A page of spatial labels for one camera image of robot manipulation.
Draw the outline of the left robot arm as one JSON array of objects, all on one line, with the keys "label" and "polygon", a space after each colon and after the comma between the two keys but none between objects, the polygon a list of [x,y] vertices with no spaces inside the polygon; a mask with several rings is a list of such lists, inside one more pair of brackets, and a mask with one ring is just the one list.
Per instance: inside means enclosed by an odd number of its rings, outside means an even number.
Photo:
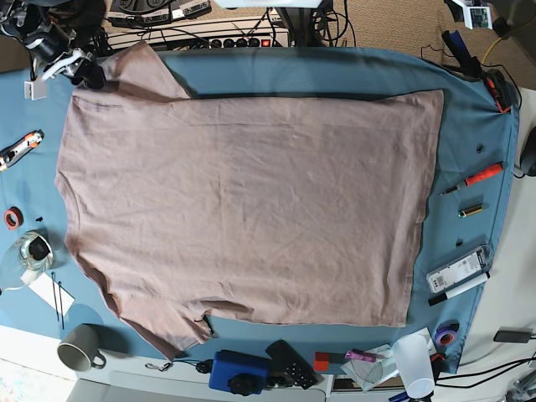
[{"label": "left robot arm", "polygon": [[491,7],[486,1],[444,0],[455,22],[464,23],[466,28],[492,29]]}]

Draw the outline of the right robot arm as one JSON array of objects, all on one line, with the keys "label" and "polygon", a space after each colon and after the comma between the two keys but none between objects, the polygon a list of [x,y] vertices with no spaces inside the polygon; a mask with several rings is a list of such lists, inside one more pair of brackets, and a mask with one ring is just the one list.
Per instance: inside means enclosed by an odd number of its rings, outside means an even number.
[{"label": "right robot arm", "polygon": [[52,1],[2,1],[1,35],[19,42],[30,61],[29,80],[24,82],[27,98],[46,96],[46,81],[62,75],[73,85],[92,90],[104,87],[106,78],[95,56],[80,46],[73,28],[62,27],[49,10]]}]

